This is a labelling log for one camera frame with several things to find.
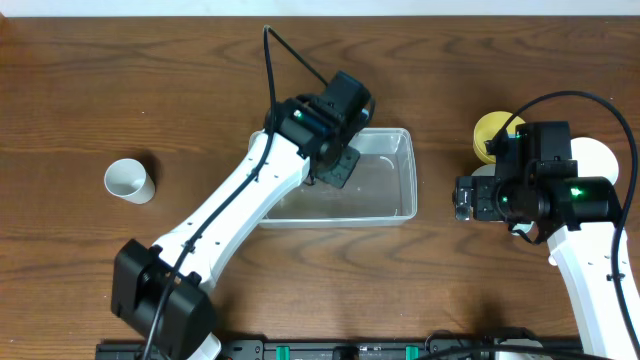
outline yellow tape roll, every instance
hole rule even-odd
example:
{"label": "yellow tape roll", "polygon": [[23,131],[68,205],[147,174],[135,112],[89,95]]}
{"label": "yellow tape roll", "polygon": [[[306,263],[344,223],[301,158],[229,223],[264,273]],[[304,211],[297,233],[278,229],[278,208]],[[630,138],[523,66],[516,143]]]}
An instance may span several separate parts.
{"label": "yellow tape roll", "polygon": [[[494,111],[488,113],[478,120],[476,127],[473,129],[473,151],[476,156],[485,164],[495,164],[496,157],[487,155],[487,147],[485,141],[493,139],[493,136],[500,130],[512,114],[506,111]],[[524,120],[520,117],[513,119],[511,124],[507,126],[509,134],[515,134],[516,126],[524,124]]]}

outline clear plastic container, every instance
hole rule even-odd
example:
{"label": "clear plastic container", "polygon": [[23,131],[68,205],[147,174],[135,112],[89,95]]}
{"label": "clear plastic container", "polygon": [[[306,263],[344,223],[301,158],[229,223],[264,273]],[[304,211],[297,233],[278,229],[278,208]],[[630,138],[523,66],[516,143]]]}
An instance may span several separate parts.
{"label": "clear plastic container", "polygon": [[[249,147],[260,132],[251,136]],[[300,185],[260,222],[265,228],[400,225],[418,211],[411,136],[400,128],[365,128],[349,143],[360,160],[342,189]]]}

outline wooden table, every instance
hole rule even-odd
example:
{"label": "wooden table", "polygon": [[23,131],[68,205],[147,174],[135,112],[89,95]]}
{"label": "wooden table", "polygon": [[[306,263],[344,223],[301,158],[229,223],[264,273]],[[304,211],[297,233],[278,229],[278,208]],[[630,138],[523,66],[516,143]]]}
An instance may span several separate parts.
{"label": "wooden table", "polygon": [[[257,229],[213,301],[220,332],[284,338],[424,338],[525,326],[575,335],[546,246],[504,225],[458,223],[456,176],[481,165],[475,122],[547,92],[588,90],[640,136],[637,18],[7,19],[0,44],[0,359],[89,359],[103,339],[139,339],[109,309],[113,258],[153,243],[196,209],[246,153],[269,106],[262,25],[326,76],[343,69],[378,100],[373,126],[410,131],[419,211],[401,227]],[[280,99],[321,86],[273,46]],[[586,100],[527,112],[629,150]],[[136,157],[157,193],[110,196],[107,166]],[[640,212],[627,230],[640,261]]]}

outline black cable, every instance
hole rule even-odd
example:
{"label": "black cable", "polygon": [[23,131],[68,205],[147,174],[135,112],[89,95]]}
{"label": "black cable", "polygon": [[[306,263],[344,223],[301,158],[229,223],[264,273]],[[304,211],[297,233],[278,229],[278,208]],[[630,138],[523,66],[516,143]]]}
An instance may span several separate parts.
{"label": "black cable", "polygon": [[[138,353],[144,352],[144,346],[145,346],[144,344],[140,344],[140,346],[138,347],[138,350],[134,353],[134,359],[138,359],[137,358]],[[153,348],[151,349],[149,356],[152,356],[152,353],[153,353]],[[164,360],[171,360],[167,355],[163,354],[162,351],[158,350],[158,348],[156,348],[156,353],[160,355],[160,357],[162,357],[162,359]]]}
{"label": "black cable", "polygon": [[371,120],[373,119],[373,113],[375,112],[376,112],[376,100],[372,96],[371,99],[369,99],[369,122],[371,122]]}
{"label": "black cable", "polygon": [[451,330],[447,330],[447,329],[438,329],[434,332],[431,333],[431,335],[429,335],[427,337],[427,340],[424,341],[424,349],[429,351],[430,345],[431,344],[431,338],[433,338],[434,336],[438,335],[438,334],[446,334],[449,335],[449,337],[451,337],[452,339],[456,340],[458,342],[458,345],[460,345],[461,348],[464,347],[464,345],[462,344],[462,341],[460,341],[460,338],[456,336],[456,334],[453,333],[453,331]]}
{"label": "black cable", "polygon": [[170,272],[170,275],[167,279],[167,284],[165,285],[164,289],[162,290],[162,294],[160,295],[160,300],[158,301],[158,308],[156,309],[156,312],[153,317],[153,321],[151,322],[151,330],[149,330],[147,343],[145,345],[144,352],[142,354],[142,360],[149,359],[149,355],[151,354],[151,348],[153,345],[153,338],[156,335],[158,323],[160,322],[160,315],[162,314],[162,311],[164,310],[164,307],[171,293],[171,284],[173,284],[173,282],[175,281],[176,276],[178,275],[178,271],[180,270],[182,263],[187,257],[187,254],[189,253],[189,251],[191,251],[196,241],[198,241],[198,239],[202,237],[202,234],[207,229],[207,227],[209,227],[209,225],[213,222],[213,220],[215,220],[215,218],[218,217],[218,215],[220,215],[220,213],[222,213],[222,211],[224,211],[224,209],[226,209],[227,206],[229,206],[229,204],[231,204],[231,202],[233,202],[233,200],[235,200],[235,198],[238,197],[238,195],[240,195],[240,193],[253,180],[257,180],[258,173],[260,172],[260,169],[262,169],[262,167],[264,166],[265,162],[267,161],[267,157],[269,156],[269,151],[271,150],[271,144],[273,143],[273,138],[275,134],[275,128],[277,127],[277,123],[276,123],[276,111],[275,111],[276,88],[273,80],[273,69],[271,66],[271,53],[269,52],[269,36],[268,35],[269,34],[273,35],[278,40],[278,42],[280,42],[280,44],[282,44],[287,50],[289,50],[289,52],[293,54],[293,56],[295,56],[295,58],[298,59],[298,61],[300,61],[307,69],[309,69],[309,71],[311,71],[318,79],[320,79],[322,83],[324,83],[325,85],[328,84],[327,81],[322,77],[322,75],[320,75],[315,69],[313,69],[311,65],[309,65],[309,63],[307,63],[302,58],[302,56],[300,56],[300,54],[298,54],[269,25],[264,26],[264,28],[262,29],[262,34],[263,34],[263,40],[264,40],[264,57],[265,57],[265,65],[267,68],[267,80],[269,83],[269,98],[271,100],[271,111],[270,111],[271,117],[269,119],[271,126],[269,126],[269,137],[267,139],[265,150],[262,153],[262,157],[260,157],[260,161],[258,161],[258,164],[256,165],[256,167],[253,168],[249,176],[247,176],[247,178],[242,182],[242,184],[240,184],[240,186],[238,186],[238,188],[231,195],[229,195],[229,197],[226,198],[225,201],[222,204],[220,204],[220,206],[218,206],[218,208],[211,215],[209,215],[209,217],[202,223],[202,225],[200,225],[198,230],[196,230],[196,232],[193,233],[191,238],[185,243],[184,248],[182,249],[182,252],[178,257],[178,260],[176,261],[175,265],[173,266],[173,269]]}
{"label": "black cable", "polygon": [[468,353],[474,353],[474,352],[488,352],[488,353],[510,352],[510,353],[516,353],[516,354],[542,355],[542,356],[549,356],[554,360],[559,360],[559,359],[608,360],[607,358],[603,358],[595,355],[571,353],[568,351],[545,349],[545,348],[534,347],[534,346],[520,346],[520,345],[477,345],[477,346],[467,346],[464,348],[456,347],[452,349],[436,351],[429,355],[421,356],[416,360],[440,359],[440,358],[444,358],[452,355],[462,355],[462,354],[468,354]]}
{"label": "black cable", "polygon": [[293,55],[296,59],[298,59],[298,61],[299,61],[302,65],[304,65],[304,67],[306,67],[306,68],[307,68],[307,70],[309,70],[313,75],[315,75],[315,77],[317,77],[317,78],[318,78],[318,80],[320,80],[320,81],[324,84],[324,86],[328,86],[328,85],[329,85],[329,83],[327,82],[327,80],[325,80],[325,78],[324,78],[324,77],[322,77],[322,75],[320,75],[320,73],[319,73],[319,72],[317,72],[317,71],[316,71],[316,69],[314,69],[311,65],[309,65],[309,63],[308,63],[305,59],[303,59],[303,58],[302,58],[302,55],[298,54],[298,52],[297,52],[297,51],[295,51],[295,50],[291,47],[291,45],[289,45],[289,43],[288,43],[285,39],[283,39],[283,38],[280,36],[280,34],[278,34],[278,32],[277,32],[277,31],[275,31],[275,30],[274,30],[271,26],[269,26],[269,25],[265,25],[265,26],[264,26],[264,30],[265,30],[265,31],[268,31],[269,33],[271,33],[271,35],[273,35],[273,37],[274,37],[276,40],[278,40],[278,42],[279,42],[280,44],[282,44],[282,46],[284,46],[287,50],[289,50],[289,52],[291,53],[291,55]]}
{"label": "black cable", "polygon": [[584,91],[558,91],[551,94],[543,95],[528,104],[524,105],[518,111],[513,113],[504,123],[502,128],[496,133],[494,136],[492,143],[495,143],[499,134],[503,131],[506,131],[507,126],[522,112],[530,108],[531,106],[551,98],[560,97],[560,96],[579,96],[587,99],[591,99],[598,104],[604,106],[607,110],[609,110],[613,116],[618,119],[620,125],[624,129],[624,133],[627,136],[627,140],[629,141],[629,147],[631,149],[631,182],[629,183],[629,189],[627,190],[627,196],[624,200],[624,206],[622,207],[622,213],[618,222],[616,223],[616,229],[613,234],[613,242],[611,244],[611,280],[613,281],[613,286],[616,290],[616,296],[618,298],[618,305],[620,306],[620,312],[622,313],[622,319],[624,320],[624,324],[627,327],[627,332],[629,333],[629,338],[631,339],[631,344],[633,345],[633,349],[636,353],[636,357],[640,359],[640,342],[638,341],[638,336],[636,335],[636,331],[633,328],[633,323],[631,321],[631,316],[629,315],[629,309],[627,307],[627,303],[624,299],[624,292],[622,291],[622,277],[624,275],[620,274],[620,264],[619,264],[619,251],[620,251],[620,240],[622,237],[622,230],[624,228],[624,224],[627,221],[627,215],[629,214],[629,210],[631,209],[631,200],[633,200],[633,193],[636,188],[636,180],[638,177],[638,149],[636,149],[636,141],[633,137],[633,132],[631,131],[631,127],[629,123],[624,119],[620,111],[616,109],[613,105],[611,105],[605,99],[588,93]]}

